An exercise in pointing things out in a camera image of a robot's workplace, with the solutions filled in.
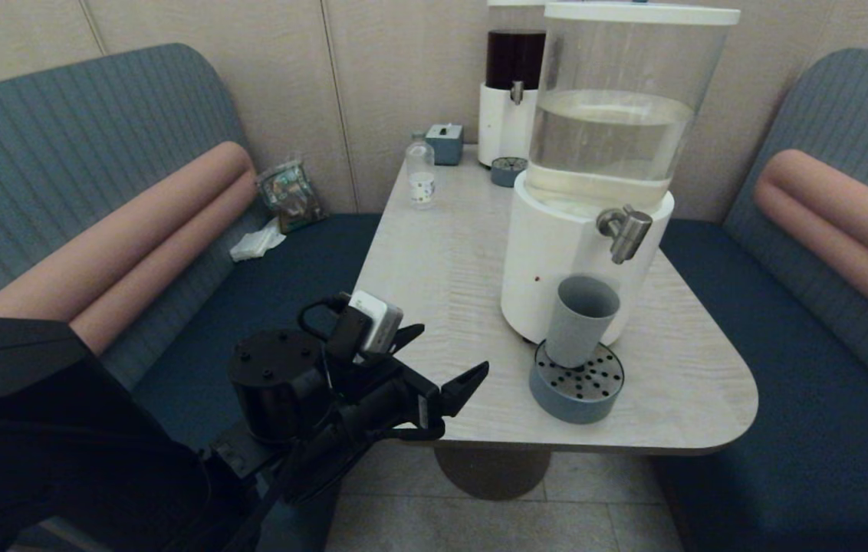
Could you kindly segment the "large blue drip tray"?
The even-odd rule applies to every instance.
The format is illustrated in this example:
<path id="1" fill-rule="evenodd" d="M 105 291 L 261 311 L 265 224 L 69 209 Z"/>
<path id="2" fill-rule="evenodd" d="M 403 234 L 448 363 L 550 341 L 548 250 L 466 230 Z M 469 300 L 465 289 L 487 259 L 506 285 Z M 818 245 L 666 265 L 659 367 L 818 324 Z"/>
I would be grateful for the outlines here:
<path id="1" fill-rule="evenodd" d="M 601 422 L 612 412 L 626 384 L 620 358 L 600 343 L 580 366 L 561 366 L 547 353 L 546 343 L 537 346 L 528 377 L 537 405 L 562 422 Z"/>

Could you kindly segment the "large steel dispenser tap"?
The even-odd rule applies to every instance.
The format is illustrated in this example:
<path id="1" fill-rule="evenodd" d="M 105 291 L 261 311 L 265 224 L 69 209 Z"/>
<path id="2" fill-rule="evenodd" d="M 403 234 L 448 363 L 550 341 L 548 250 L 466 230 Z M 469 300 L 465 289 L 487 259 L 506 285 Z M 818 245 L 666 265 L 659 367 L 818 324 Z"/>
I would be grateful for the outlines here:
<path id="1" fill-rule="evenodd" d="M 635 210 L 630 204 L 621 209 L 603 210 L 596 220 L 597 231 L 612 238 L 610 260 L 614 265 L 623 265 L 634 258 L 652 224 L 650 215 Z"/>

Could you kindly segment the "pink bolster cushion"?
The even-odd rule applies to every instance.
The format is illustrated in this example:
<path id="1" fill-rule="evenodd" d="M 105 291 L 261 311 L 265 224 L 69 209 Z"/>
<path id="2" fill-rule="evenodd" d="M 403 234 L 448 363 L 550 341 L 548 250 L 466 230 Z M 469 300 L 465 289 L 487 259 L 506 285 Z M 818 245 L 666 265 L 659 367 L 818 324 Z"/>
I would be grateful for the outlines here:
<path id="1" fill-rule="evenodd" d="M 252 205 L 251 155 L 223 141 L 0 290 L 0 319 L 64 323 L 104 354 Z"/>
<path id="2" fill-rule="evenodd" d="M 797 149 L 774 154 L 752 193 L 760 211 L 868 300 L 868 186 Z"/>

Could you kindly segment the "blue upholstered bench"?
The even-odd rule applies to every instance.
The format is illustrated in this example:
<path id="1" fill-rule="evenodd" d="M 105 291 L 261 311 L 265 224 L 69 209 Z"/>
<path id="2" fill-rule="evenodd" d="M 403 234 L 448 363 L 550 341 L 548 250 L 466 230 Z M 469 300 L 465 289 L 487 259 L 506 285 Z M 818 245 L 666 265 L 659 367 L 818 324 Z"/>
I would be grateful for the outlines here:
<path id="1" fill-rule="evenodd" d="M 759 397 L 732 444 L 653 461 L 687 552 L 868 552 L 868 297 L 755 203 L 792 150 L 868 186 L 868 49 L 799 77 L 724 223 L 666 230 L 666 258 Z"/>
<path id="2" fill-rule="evenodd" d="M 2 81 L 0 290 L 223 141 L 248 153 L 222 80 L 181 43 Z M 349 290 L 379 224 L 377 215 L 335 215 L 235 264 L 231 246 L 262 221 L 255 198 L 101 354 L 119 384 L 189 447 L 209 444 L 240 416 L 226 378 L 231 346 Z"/>

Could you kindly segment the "crumpled white tissue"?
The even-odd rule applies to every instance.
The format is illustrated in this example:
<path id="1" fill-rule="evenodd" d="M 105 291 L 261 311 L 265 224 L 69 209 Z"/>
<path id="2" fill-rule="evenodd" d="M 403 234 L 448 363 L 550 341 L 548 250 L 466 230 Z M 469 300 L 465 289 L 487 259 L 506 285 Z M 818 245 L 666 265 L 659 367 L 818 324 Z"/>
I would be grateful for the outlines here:
<path id="1" fill-rule="evenodd" d="M 239 263 L 262 258 L 267 251 L 282 244 L 286 238 L 287 236 L 280 230 L 279 217 L 273 217 L 256 232 L 244 234 L 238 244 L 230 249 L 231 259 Z"/>

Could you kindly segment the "white dispenser lid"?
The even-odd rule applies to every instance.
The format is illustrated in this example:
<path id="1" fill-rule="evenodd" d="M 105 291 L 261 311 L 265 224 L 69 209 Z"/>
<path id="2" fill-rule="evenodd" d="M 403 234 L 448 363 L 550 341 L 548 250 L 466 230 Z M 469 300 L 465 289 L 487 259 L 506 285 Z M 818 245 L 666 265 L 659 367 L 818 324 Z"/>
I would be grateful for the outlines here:
<path id="1" fill-rule="evenodd" d="M 550 2 L 545 6 L 544 17 L 562 21 L 732 27 L 739 23 L 741 11 L 651 2 Z"/>

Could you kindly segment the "dark drink dispenser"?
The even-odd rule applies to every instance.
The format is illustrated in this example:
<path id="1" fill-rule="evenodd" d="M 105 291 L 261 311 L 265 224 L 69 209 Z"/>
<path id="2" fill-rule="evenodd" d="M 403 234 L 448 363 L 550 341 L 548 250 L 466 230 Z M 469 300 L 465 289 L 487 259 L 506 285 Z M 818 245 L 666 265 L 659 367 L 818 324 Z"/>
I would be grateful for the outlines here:
<path id="1" fill-rule="evenodd" d="M 485 74 L 480 87 L 478 161 L 528 158 L 546 41 L 547 0 L 487 0 Z M 510 99 L 512 81 L 523 81 L 522 104 Z"/>

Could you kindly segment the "large clear water dispenser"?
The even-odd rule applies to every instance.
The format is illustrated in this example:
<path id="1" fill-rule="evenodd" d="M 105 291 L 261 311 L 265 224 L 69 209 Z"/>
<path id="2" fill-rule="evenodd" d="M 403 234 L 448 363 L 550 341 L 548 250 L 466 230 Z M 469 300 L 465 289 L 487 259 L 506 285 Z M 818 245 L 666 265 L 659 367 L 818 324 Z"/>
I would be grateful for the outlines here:
<path id="1" fill-rule="evenodd" d="M 675 212 L 670 185 L 726 38 L 735 27 L 546 21 L 528 167 L 512 193 L 501 312 L 543 341 L 557 286 L 588 274 L 621 305 L 602 336 L 623 334 Z M 597 216 L 630 204 L 653 218 L 633 259 L 610 260 Z"/>

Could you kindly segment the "grey plastic cup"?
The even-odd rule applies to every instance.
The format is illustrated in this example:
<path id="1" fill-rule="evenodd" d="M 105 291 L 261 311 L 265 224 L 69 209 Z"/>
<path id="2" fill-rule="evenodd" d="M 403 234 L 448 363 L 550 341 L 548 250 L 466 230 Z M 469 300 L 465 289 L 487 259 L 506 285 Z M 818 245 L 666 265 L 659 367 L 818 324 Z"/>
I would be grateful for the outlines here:
<path id="1" fill-rule="evenodd" d="M 544 343 L 547 356 L 558 366 L 575 368 L 586 363 L 620 305 L 619 294 L 601 279 L 572 274 L 561 280 Z"/>

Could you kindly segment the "ribbed table pedestal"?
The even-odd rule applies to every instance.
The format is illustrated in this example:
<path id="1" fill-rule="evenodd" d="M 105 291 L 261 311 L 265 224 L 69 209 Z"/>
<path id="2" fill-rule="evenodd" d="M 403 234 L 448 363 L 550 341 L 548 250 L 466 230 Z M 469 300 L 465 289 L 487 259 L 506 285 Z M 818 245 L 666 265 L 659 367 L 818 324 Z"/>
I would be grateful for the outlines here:
<path id="1" fill-rule="evenodd" d="M 552 453 L 529 448 L 436 447 L 434 457 L 445 477 L 473 498 L 511 501 L 542 483 Z"/>

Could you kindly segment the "small clear bottle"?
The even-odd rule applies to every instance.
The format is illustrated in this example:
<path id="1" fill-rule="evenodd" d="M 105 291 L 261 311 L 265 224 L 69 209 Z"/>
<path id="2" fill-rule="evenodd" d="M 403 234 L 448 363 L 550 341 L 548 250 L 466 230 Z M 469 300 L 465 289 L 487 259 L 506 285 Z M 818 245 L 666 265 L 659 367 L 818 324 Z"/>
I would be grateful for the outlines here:
<path id="1" fill-rule="evenodd" d="M 409 179 L 409 199 L 414 209 L 430 209 L 436 192 L 435 151 L 424 132 L 413 132 L 406 148 L 405 164 Z"/>

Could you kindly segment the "patterned snack bag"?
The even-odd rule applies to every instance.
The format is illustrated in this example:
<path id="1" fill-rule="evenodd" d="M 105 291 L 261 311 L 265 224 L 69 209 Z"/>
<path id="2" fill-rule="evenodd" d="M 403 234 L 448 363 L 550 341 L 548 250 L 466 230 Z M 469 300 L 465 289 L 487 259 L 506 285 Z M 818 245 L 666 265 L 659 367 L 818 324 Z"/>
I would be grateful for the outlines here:
<path id="1" fill-rule="evenodd" d="M 260 172 L 258 194 L 278 220 L 283 235 L 322 222 L 329 214 L 312 188 L 301 158 L 290 160 Z"/>

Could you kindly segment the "small blue drip tray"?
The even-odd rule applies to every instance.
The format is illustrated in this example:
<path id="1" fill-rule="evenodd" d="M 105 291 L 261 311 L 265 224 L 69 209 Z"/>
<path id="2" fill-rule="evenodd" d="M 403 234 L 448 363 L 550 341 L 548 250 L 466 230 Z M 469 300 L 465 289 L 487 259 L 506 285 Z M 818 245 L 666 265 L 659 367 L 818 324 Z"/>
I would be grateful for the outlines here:
<path id="1" fill-rule="evenodd" d="M 528 160 L 521 157 L 498 157 L 490 164 L 490 181 L 495 186 L 514 188 L 515 181 L 528 167 Z"/>

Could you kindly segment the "blue-grey tissue box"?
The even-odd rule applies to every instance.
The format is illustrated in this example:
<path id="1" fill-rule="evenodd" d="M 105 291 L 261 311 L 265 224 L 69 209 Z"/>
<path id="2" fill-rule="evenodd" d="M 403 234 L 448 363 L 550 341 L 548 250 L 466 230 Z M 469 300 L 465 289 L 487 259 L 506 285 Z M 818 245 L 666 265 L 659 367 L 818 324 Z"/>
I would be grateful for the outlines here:
<path id="1" fill-rule="evenodd" d="M 434 123 L 425 141 L 434 151 L 436 166 L 458 166 L 462 161 L 465 127 L 458 123 Z"/>

